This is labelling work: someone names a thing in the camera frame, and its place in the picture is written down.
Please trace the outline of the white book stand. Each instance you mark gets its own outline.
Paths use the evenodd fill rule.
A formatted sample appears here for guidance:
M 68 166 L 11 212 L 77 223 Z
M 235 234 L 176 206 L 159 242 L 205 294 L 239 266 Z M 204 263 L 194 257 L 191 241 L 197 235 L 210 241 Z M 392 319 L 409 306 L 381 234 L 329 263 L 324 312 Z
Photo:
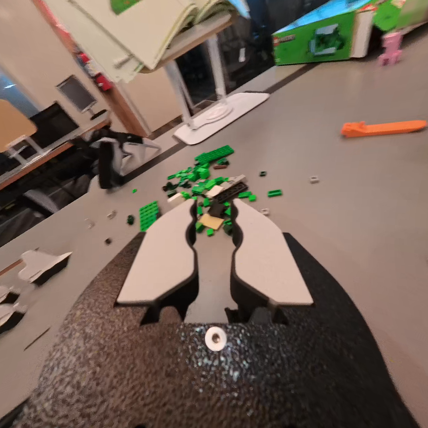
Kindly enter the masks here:
M 148 74 L 165 68 L 179 102 L 183 119 L 183 125 L 175 131 L 174 137 L 188 146 L 200 144 L 263 104 L 270 97 L 268 93 L 263 92 L 226 94 L 217 34 L 234 24 L 237 18 L 237 12 L 222 12 L 193 26 L 171 41 L 156 68 L 143 68 L 140 71 Z M 189 109 L 190 95 L 176 59 L 202 43 L 205 43 L 208 48 L 217 101 L 197 115 L 192 115 L 193 110 Z

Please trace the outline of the black computer monitor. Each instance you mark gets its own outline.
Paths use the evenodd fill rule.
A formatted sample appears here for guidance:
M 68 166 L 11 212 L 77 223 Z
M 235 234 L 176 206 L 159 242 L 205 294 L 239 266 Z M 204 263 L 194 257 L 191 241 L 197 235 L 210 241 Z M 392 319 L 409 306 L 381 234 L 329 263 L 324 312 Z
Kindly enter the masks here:
M 29 120 L 37 127 L 31 138 L 41 148 L 48 147 L 79 128 L 57 101 L 31 116 Z

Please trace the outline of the glass window wall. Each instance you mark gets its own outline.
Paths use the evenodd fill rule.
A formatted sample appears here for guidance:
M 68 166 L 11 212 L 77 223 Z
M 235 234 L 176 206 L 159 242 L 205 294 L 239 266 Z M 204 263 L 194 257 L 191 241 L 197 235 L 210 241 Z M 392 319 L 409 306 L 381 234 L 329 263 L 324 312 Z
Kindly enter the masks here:
M 227 94 L 274 65 L 268 3 L 262 0 L 247 3 L 250 19 L 239 17 L 217 35 Z M 213 103 L 215 83 L 206 44 L 180 56 L 176 63 L 194 105 L 190 107 L 192 112 Z

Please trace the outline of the orange brick separator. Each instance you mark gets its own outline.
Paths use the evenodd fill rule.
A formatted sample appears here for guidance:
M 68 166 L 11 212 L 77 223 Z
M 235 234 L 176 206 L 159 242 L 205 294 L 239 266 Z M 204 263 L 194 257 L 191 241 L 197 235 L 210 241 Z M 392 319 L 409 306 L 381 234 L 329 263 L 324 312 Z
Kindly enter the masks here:
M 364 121 L 347 122 L 342 126 L 341 135 L 346 138 L 365 136 L 398 135 L 419 132 L 427 127 L 425 120 L 399 121 L 367 125 Z

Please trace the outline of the green lego set box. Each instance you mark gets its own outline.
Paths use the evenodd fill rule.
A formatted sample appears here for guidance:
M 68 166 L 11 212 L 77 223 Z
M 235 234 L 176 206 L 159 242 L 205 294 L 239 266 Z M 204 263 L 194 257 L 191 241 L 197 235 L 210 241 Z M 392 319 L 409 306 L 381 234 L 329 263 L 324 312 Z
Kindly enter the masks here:
M 426 0 L 332 0 L 272 35 L 277 66 L 364 58 L 428 21 Z

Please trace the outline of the black and white backpack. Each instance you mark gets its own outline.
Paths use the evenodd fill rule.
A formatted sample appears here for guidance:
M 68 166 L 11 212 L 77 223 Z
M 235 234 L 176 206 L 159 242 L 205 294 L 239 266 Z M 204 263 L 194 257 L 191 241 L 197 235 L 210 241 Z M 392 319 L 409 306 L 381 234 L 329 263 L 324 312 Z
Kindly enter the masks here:
M 148 138 L 114 131 L 110 126 L 94 130 L 88 140 L 77 136 L 70 143 L 81 150 L 84 156 L 96 162 L 99 187 L 104 190 L 124 184 L 127 174 L 123 172 L 125 159 L 141 162 L 146 148 L 161 150 L 158 144 Z

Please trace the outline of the pile of lego pieces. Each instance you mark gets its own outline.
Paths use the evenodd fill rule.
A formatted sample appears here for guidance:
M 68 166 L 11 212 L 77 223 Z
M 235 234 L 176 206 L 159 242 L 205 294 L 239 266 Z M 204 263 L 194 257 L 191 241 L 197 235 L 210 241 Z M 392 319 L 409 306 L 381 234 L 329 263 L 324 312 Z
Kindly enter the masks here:
M 216 228 L 210 226 L 208 221 L 201 220 L 203 216 L 210 216 L 213 219 L 221 219 L 220 226 L 231 236 L 233 234 L 231 200 L 236 198 L 249 202 L 257 200 L 257 196 L 249 190 L 244 175 L 212 177 L 210 168 L 214 170 L 227 168 L 229 165 L 227 156 L 233 153 L 234 150 L 228 145 L 202 153 L 195 157 L 193 167 L 169 175 L 167 182 L 162 186 L 162 191 L 172 206 L 187 200 L 197 202 L 198 220 L 195 230 L 198 233 L 207 228 L 207 236 L 214 234 Z

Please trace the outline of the pink lego pig figure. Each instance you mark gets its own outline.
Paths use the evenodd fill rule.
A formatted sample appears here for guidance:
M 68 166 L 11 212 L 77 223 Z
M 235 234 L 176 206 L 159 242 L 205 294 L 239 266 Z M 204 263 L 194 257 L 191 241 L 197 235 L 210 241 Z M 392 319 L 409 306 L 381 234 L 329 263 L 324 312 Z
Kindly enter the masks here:
M 395 65 L 400 61 L 402 39 L 403 35 L 401 32 L 384 35 L 382 43 L 384 51 L 377 60 L 380 66 Z

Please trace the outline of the white wedge part black base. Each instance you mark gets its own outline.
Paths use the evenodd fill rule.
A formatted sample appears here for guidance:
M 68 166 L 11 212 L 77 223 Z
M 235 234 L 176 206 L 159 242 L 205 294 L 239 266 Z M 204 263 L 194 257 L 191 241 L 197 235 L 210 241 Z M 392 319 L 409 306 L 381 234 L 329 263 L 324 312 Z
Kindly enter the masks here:
M 2 303 L 0 305 L 0 334 L 13 329 L 26 314 L 28 306 L 16 303 Z
M 39 249 L 24 252 L 21 259 L 24 267 L 19 271 L 20 280 L 40 287 L 67 267 L 72 252 L 52 255 Z
M 0 286 L 0 304 L 14 304 L 20 296 L 20 292 L 16 290 L 6 287 Z

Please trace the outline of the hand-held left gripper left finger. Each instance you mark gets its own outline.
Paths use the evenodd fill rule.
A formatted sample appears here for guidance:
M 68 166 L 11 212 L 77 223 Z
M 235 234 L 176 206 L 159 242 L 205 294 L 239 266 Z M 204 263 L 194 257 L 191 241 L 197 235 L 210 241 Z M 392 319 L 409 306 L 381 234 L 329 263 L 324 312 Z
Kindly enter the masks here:
M 155 221 L 143 236 L 116 299 L 120 306 L 192 303 L 199 292 L 194 249 L 196 201 L 185 200 Z

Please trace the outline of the grey computer monitor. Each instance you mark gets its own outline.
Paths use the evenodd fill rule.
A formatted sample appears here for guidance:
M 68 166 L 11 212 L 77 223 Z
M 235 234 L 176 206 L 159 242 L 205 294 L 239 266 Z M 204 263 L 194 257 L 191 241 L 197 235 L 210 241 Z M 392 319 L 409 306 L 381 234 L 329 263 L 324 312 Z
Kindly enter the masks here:
M 98 101 L 75 75 L 70 75 L 57 84 L 56 88 L 80 113 L 90 113 L 90 120 L 95 120 L 101 115 L 108 113 L 106 109 L 99 110 L 96 113 L 93 111 Z

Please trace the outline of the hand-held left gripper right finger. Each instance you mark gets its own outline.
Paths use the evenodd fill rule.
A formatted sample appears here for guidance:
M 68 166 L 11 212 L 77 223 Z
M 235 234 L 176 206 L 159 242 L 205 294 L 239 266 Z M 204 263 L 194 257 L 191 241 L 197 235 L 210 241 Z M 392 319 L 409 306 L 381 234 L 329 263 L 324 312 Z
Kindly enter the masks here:
M 281 229 L 240 199 L 232 201 L 231 295 L 242 307 L 314 303 Z

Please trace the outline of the wooden desk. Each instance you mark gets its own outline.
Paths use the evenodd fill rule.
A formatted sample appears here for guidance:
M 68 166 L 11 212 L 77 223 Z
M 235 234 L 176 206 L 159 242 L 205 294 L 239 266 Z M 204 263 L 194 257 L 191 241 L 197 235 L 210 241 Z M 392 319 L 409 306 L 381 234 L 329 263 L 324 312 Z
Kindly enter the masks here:
M 29 163 L 21 165 L 21 167 L 15 168 L 13 171 L 1 175 L 0 190 L 4 190 L 8 186 L 15 183 L 17 180 L 21 179 L 22 177 L 28 175 L 30 172 L 36 170 L 38 167 L 47 163 L 49 160 L 59 156 L 61 153 L 70 149 L 72 147 L 72 139 L 78 136 L 89 137 L 94 130 L 98 130 L 106 125 L 110 125 L 111 121 L 112 120 L 110 118 L 110 114 L 107 112 L 99 116 L 97 120 L 92 121 L 88 128 L 79 128 L 78 130 L 75 130 L 74 132 L 68 134 L 59 141 L 50 145 L 44 153 L 39 156 L 36 156 Z

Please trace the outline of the tan chair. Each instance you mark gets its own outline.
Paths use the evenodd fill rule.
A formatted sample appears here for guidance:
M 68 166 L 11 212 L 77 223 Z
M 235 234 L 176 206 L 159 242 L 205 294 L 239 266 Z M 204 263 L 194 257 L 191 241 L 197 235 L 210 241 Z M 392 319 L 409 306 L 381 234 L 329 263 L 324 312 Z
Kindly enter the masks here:
M 0 151 L 8 153 L 21 165 L 26 166 L 29 162 L 25 160 L 14 147 L 21 142 L 29 143 L 31 147 L 40 154 L 41 149 L 37 146 L 32 136 L 37 131 L 35 124 L 22 114 L 17 108 L 6 100 L 0 100 Z

